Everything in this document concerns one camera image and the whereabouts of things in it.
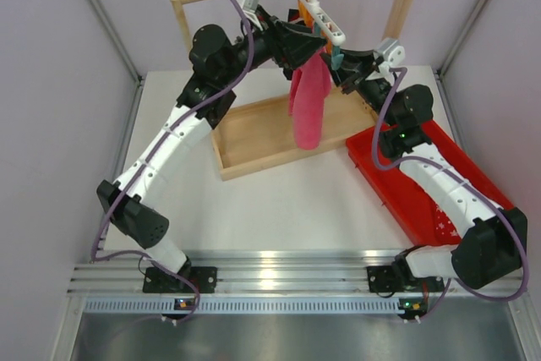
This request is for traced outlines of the teal end clothes peg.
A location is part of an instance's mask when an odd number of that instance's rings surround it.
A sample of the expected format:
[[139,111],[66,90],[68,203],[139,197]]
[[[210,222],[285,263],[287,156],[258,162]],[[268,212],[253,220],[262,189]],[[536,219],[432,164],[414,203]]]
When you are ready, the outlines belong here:
[[344,55],[342,53],[342,50],[339,46],[332,44],[331,45],[331,70],[337,71],[343,61]]

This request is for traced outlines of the white clip hanger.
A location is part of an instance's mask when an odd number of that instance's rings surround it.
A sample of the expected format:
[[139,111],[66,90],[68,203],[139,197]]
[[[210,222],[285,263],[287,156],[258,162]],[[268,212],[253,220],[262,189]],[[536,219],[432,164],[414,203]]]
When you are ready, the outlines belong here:
[[306,9],[314,24],[333,46],[342,46],[346,40],[344,32],[320,6],[319,0],[298,0]]

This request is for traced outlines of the pink towel sock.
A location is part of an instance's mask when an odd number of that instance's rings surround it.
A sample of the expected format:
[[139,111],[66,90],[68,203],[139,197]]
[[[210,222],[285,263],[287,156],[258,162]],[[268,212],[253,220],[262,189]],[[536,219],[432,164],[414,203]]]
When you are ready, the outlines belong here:
[[314,150],[320,144],[325,98],[331,91],[331,76],[320,54],[292,74],[288,114],[294,141],[303,150]]

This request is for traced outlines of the red patterned sock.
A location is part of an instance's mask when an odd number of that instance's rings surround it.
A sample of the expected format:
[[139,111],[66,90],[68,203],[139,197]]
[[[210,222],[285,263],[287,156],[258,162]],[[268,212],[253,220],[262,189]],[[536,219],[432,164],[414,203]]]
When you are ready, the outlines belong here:
[[434,237],[439,245],[460,243],[461,238],[454,224],[438,205],[434,205],[432,208],[432,220],[434,223]]

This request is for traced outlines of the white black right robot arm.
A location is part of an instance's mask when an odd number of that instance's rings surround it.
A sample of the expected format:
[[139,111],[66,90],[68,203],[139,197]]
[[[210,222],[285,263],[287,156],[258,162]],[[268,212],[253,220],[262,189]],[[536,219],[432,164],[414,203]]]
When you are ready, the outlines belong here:
[[440,153],[423,125],[432,120],[434,97],[427,85],[401,87],[407,68],[382,52],[344,51],[341,65],[324,52],[321,59],[342,93],[356,92],[377,113],[370,153],[381,172],[398,170],[417,184],[446,214],[460,238],[456,245],[405,250],[394,264],[396,284],[414,290],[426,277],[456,281],[464,290],[485,298],[482,288],[521,271],[519,288],[510,302],[527,290],[527,218],[482,194]]

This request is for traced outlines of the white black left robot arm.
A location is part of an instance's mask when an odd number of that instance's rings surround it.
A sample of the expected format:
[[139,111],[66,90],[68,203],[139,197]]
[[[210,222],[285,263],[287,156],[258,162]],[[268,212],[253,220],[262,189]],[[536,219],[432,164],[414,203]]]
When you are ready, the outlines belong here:
[[304,65],[325,40],[310,28],[288,23],[257,7],[242,16],[243,36],[230,41],[224,29],[210,24],[193,37],[189,60],[193,73],[164,125],[134,164],[115,181],[102,181],[98,199],[106,225],[135,241],[173,291],[191,280],[191,261],[169,236],[169,221],[156,211],[161,192],[190,149],[225,117],[244,76],[272,60],[286,76]]

